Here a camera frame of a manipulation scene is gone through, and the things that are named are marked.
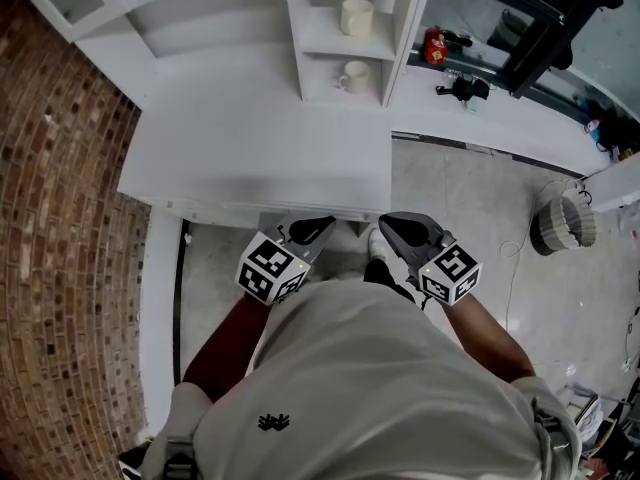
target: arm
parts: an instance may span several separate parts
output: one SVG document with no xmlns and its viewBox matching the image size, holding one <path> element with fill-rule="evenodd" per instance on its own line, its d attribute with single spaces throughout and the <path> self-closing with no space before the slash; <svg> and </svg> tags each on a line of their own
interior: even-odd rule
<svg viewBox="0 0 640 480">
<path fill-rule="evenodd" d="M 202 346 L 184 374 L 212 402 L 244 378 L 253 351 L 262 335 L 269 307 L 245 295 Z"/>
<path fill-rule="evenodd" d="M 496 377 L 513 382 L 535 376 L 522 347 L 473 295 L 453 306 L 441 305 L 467 354 Z"/>
</svg>

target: floor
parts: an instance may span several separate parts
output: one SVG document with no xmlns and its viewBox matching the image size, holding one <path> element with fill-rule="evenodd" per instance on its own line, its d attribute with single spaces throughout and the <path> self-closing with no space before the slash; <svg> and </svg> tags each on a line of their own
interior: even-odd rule
<svg viewBox="0 0 640 480">
<path fill-rule="evenodd" d="M 542 257 L 528 242 L 507 309 L 517 260 L 503 259 L 500 245 L 522 241 L 535 194 L 562 179 L 504 156 L 396 140 L 391 205 L 430 215 L 484 263 L 474 294 L 524 347 L 538 375 L 554 390 L 564 396 L 563 386 L 575 381 L 601 394 L 624 396 L 636 375 L 634 370 L 625 373 L 622 363 L 629 318 L 640 305 L 640 253 L 620 236 L 615 212 L 596 216 L 598 239 L 590 249 Z M 563 187 L 549 186 L 538 204 Z M 194 226 L 192 233 L 183 274 L 182 371 L 241 296 L 233 275 L 253 236 L 250 230 L 213 226 Z M 511 247 L 505 246 L 505 255 L 513 252 Z M 318 260 L 321 274 L 316 278 L 358 275 L 345 272 L 362 271 L 366 236 L 356 238 L 341 223 Z M 406 278 L 406 266 L 398 258 L 390 255 L 388 261 L 396 280 Z M 422 301 L 422 295 L 415 296 Z M 429 301 L 425 313 L 455 340 L 436 303 Z M 637 330 L 628 336 L 631 356 L 640 349 L 638 320 Z"/>
</svg>

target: white t-shirt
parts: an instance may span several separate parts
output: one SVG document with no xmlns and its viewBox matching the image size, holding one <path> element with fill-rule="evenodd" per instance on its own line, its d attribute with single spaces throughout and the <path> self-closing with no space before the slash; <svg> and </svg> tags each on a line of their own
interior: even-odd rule
<svg viewBox="0 0 640 480">
<path fill-rule="evenodd" d="M 215 404 L 177 386 L 143 478 L 162 475 L 167 436 L 193 437 L 205 480 L 548 478 L 534 397 L 570 442 L 561 476 L 576 471 L 577 430 L 542 379 L 503 382 L 385 286 L 303 288 L 272 308 L 254 367 Z"/>
</svg>

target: black object on shelf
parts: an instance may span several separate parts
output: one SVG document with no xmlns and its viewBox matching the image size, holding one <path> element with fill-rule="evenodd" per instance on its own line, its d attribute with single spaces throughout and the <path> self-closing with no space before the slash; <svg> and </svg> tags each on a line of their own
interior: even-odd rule
<svg viewBox="0 0 640 480">
<path fill-rule="evenodd" d="M 600 119 L 597 142 L 600 151 L 613 159 L 615 148 L 620 152 L 640 153 L 640 123 L 627 116 L 619 116 L 615 108 L 605 109 L 593 100 L 585 100 L 591 119 Z"/>
<path fill-rule="evenodd" d="M 442 35 L 444 36 L 444 40 L 447 43 L 450 53 L 462 53 L 464 48 L 471 48 L 473 46 L 473 41 L 471 41 L 471 39 L 468 37 L 460 37 L 449 30 L 444 30 Z"/>
<path fill-rule="evenodd" d="M 462 77 L 458 77 L 453 82 L 451 89 L 445 89 L 442 85 L 439 85 L 436 87 L 436 92 L 439 96 L 453 94 L 460 101 L 469 101 L 474 96 L 486 100 L 489 96 L 489 86 L 479 79 L 475 82 L 469 82 Z"/>
</svg>

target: brick wall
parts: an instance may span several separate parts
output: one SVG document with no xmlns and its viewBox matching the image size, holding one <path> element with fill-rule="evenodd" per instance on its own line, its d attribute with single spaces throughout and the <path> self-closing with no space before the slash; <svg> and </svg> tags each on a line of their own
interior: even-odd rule
<svg viewBox="0 0 640 480">
<path fill-rule="evenodd" d="M 117 478 L 144 428 L 149 208 L 116 193 L 137 109 L 27 0 L 0 0 L 0 471 Z"/>
</svg>

